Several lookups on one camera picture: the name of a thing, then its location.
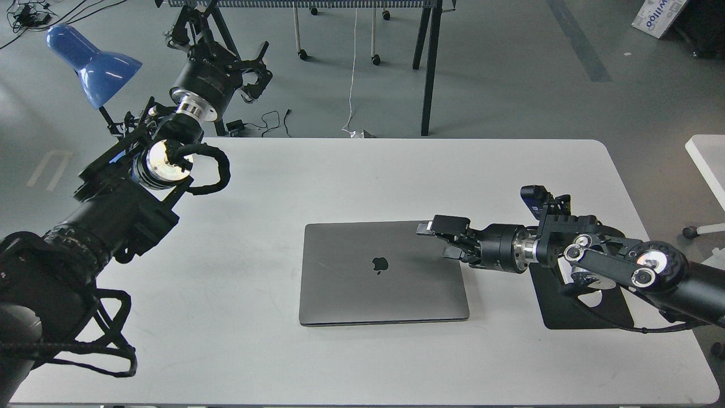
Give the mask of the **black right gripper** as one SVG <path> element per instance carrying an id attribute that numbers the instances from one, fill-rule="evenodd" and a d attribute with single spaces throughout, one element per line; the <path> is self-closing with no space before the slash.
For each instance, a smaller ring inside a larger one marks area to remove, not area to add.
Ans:
<path id="1" fill-rule="evenodd" d="M 491 224 L 481 231 L 471 229 L 466 217 L 435 216 L 417 225 L 415 234 L 445 240 L 442 257 L 470 267 L 522 274 L 532 258 L 526 258 L 526 243 L 533 243 L 530 229 L 515 224 Z"/>

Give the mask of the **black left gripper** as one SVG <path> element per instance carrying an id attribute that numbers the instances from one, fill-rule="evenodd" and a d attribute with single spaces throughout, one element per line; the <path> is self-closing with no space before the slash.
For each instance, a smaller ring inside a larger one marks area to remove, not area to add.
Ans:
<path id="1" fill-rule="evenodd" d="M 212 7 L 184 5 L 171 29 L 165 33 L 166 46 L 181 50 L 188 60 L 170 90 L 170 97 L 179 104 L 184 96 L 195 95 L 206 101 L 205 121 L 220 121 L 235 90 L 246 103 L 258 100 L 274 77 L 265 65 L 269 47 L 263 41 L 257 57 L 238 60 L 235 53 L 214 42 L 209 17 Z M 244 83 L 244 75 L 253 73 L 254 83 Z"/>

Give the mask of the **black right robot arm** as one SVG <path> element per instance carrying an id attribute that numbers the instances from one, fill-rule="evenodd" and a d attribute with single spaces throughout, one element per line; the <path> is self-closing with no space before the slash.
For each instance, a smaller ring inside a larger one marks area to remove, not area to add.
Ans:
<path id="1" fill-rule="evenodd" d="M 670 322 L 656 333 L 723 327 L 723 270 L 689 261 L 665 242 L 629 239 L 595 216 L 573 216 L 567 194 L 555 197 L 541 185 L 523 186 L 520 194 L 536 226 L 491 224 L 476 230 L 469 219 L 437 215 L 416 233 L 445 240 L 443 257 L 475 269 L 521 274 L 538 264 L 552 270 L 557 292 L 609 328 L 650 333 L 605 317 L 580 295 L 626 288 Z"/>

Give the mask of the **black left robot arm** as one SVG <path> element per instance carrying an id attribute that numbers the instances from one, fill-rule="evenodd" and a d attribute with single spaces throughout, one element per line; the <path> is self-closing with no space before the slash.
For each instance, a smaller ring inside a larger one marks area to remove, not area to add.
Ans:
<path id="1" fill-rule="evenodd" d="M 263 61 L 268 42 L 254 59 L 238 55 L 220 11 L 235 4 L 172 2 L 180 11 L 167 44 L 187 58 L 170 89 L 173 105 L 150 98 L 139 117 L 128 113 L 120 122 L 105 103 L 142 64 L 98 49 L 70 25 L 48 30 L 49 49 L 75 70 L 117 141 L 80 174 L 80 206 L 67 219 L 42 236 L 15 232 L 2 240 L 2 405 L 32 369 L 69 364 L 60 353 L 117 356 L 129 369 L 96 372 L 135 375 L 135 348 L 122 335 L 130 295 L 98 288 L 96 280 L 112 259 L 129 263 L 168 235 L 184 194 L 206 196 L 229 184 L 227 155 L 202 141 L 202 124 L 223 129 L 235 92 L 253 103 L 272 79 Z"/>

